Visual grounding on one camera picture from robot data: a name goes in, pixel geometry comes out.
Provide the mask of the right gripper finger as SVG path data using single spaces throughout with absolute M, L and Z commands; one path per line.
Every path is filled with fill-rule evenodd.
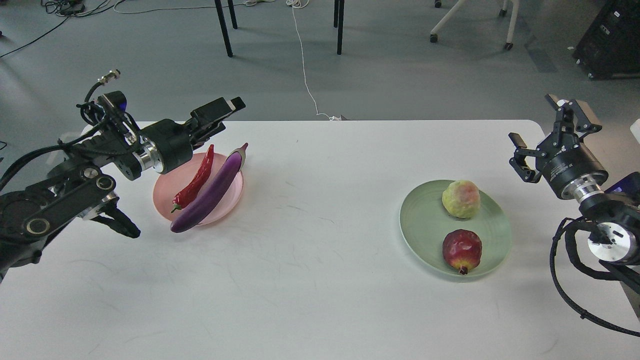
M 553 148 L 576 148 L 585 137 L 602 130 L 601 121 L 587 102 L 561 99 L 550 93 L 545 99 L 556 111 L 553 129 L 547 137 Z
M 538 183 L 542 173 L 533 170 L 527 163 L 527 157 L 544 158 L 546 152 L 539 149 L 529 149 L 519 133 L 510 132 L 509 139 L 515 147 L 513 156 L 509 160 L 510 166 L 525 183 Z

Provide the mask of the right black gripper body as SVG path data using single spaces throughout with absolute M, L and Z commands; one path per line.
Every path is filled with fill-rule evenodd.
M 562 141 L 555 141 L 549 136 L 538 144 L 537 149 L 545 153 L 537 158 L 537 170 L 559 199 L 574 198 L 567 187 L 576 180 L 591 177 L 597 185 L 603 185 L 610 175 L 589 148 L 575 136 Z

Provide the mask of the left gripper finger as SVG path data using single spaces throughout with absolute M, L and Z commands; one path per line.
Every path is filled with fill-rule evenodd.
M 226 100 L 223 97 L 217 98 L 190 112 L 190 119 L 186 121 L 186 129 L 189 132 L 210 132 L 221 125 L 222 121 L 231 114 L 245 108 L 246 104 L 240 96 L 231 100 Z
M 210 141 L 211 137 L 223 132 L 226 126 L 222 122 L 212 123 L 208 127 L 195 130 L 192 133 L 192 149 L 198 150 L 205 143 Z

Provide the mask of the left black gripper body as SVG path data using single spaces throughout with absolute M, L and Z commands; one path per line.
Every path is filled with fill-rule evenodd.
M 140 164 L 142 170 L 153 169 L 167 174 L 194 156 L 189 130 L 176 121 L 164 119 L 141 130 Z

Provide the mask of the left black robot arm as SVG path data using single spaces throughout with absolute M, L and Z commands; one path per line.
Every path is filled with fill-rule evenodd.
M 190 113 L 185 123 L 170 119 L 140 128 L 126 111 L 126 96 L 114 91 L 92 99 L 96 89 L 117 79 L 117 69 L 102 76 L 78 105 L 89 130 L 73 141 L 26 153 L 8 167 L 1 186 L 34 159 L 55 151 L 67 159 L 55 166 L 46 179 L 20 191 L 1 194 L 1 276 L 11 268 L 38 264 L 46 246 L 75 218 L 105 224 L 135 239 L 140 230 L 118 208 L 115 179 L 102 168 L 115 166 L 128 180 L 153 169 L 167 174 L 194 157 L 210 137 L 225 129 L 224 120 L 244 109 L 240 97 L 217 98 Z

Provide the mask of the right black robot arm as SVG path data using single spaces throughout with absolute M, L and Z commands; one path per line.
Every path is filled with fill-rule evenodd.
M 639 173 L 629 173 L 608 189 L 608 171 L 585 144 L 585 137 L 602 129 L 588 103 L 546 94 L 555 111 L 550 134 L 530 149 L 521 135 L 509 133 L 515 150 L 510 166 L 526 183 L 546 180 L 558 199 L 576 200 L 578 218 L 564 218 L 550 249 L 550 272 L 558 294 L 581 319 L 611 331 L 638 337 L 638 331 L 612 324 L 590 313 L 562 289 L 556 273 L 559 241 L 578 271 L 594 280 L 617 281 L 639 292 L 640 262 Z

